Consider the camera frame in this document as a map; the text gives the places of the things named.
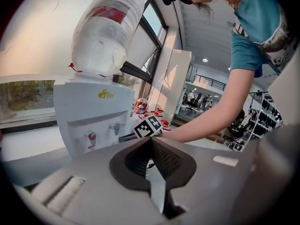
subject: glass window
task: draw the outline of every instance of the glass window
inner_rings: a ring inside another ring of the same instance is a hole
[[[156,36],[158,36],[159,32],[162,29],[162,25],[151,4],[147,6],[143,15],[147,19],[148,23],[150,24],[151,28],[155,32]]]
[[[135,76],[132,76],[132,75],[129,75],[126,73],[122,73],[122,75],[119,76],[117,83],[122,84],[126,87],[129,87],[133,91],[135,91],[135,101],[136,101],[137,99],[140,98],[141,91],[143,91],[145,89],[146,81],[144,81],[138,77],[135,77]]]
[[[0,124],[54,116],[54,80],[0,84]]]
[[[156,48],[146,31],[139,25],[130,44],[126,60],[142,69]]]
[[[156,49],[154,51],[154,53],[148,58],[148,60],[146,61],[146,63],[144,64],[144,66],[142,67],[142,71],[151,74],[153,67],[154,67],[154,62],[155,62],[155,58],[158,54],[158,49]]]

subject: railing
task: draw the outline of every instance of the railing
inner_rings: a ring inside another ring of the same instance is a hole
[[[193,82],[199,82],[199,83],[203,83],[203,84],[207,84],[209,86],[212,86],[214,88],[218,88],[224,91],[226,84],[216,81],[214,79],[211,79],[209,77],[205,77],[205,76],[200,76],[200,75],[196,75],[195,76],[195,80],[191,81],[189,79],[187,79],[187,82],[193,83]]]

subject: person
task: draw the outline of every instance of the person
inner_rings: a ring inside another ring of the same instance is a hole
[[[252,111],[252,110],[250,109],[249,114],[243,119],[243,121],[242,121],[241,124],[239,125],[239,128],[242,127],[242,126],[245,127],[245,126],[248,125],[248,124],[249,124],[249,126],[250,126],[249,121],[252,119],[252,117],[254,116],[254,114],[255,114],[255,111]]]
[[[195,100],[195,104],[198,104],[198,101],[200,100],[201,96],[202,96],[202,93],[198,93],[198,96]]]
[[[209,99],[210,95],[207,95],[203,100],[202,100],[202,105],[201,105],[201,110],[204,111],[207,100]]]
[[[213,0],[181,0],[211,13],[205,4]],[[299,42],[294,26],[295,7],[286,0],[225,0],[237,22],[232,31],[231,66],[228,83],[219,103],[196,119],[162,137],[189,142],[207,137],[228,127],[243,107],[254,77],[262,76],[262,65],[281,73]]]
[[[191,101],[191,99],[193,99],[194,98],[194,94],[193,94],[193,92],[192,91],[190,91],[189,93],[188,93],[188,96],[187,96],[187,100],[188,100],[188,102],[190,102]]]

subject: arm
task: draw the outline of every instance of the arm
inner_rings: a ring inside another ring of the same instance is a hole
[[[162,137],[182,143],[207,137],[229,126],[238,116],[250,91],[254,71],[234,69],[231,71],[228,84],[220,102],[189,123]]]

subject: large plastic water jug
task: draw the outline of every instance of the large plastic water jug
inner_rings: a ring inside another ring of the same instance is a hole
[[[119,74],[143,9],[144,0],[93,0],[73,34],[76,70]]]

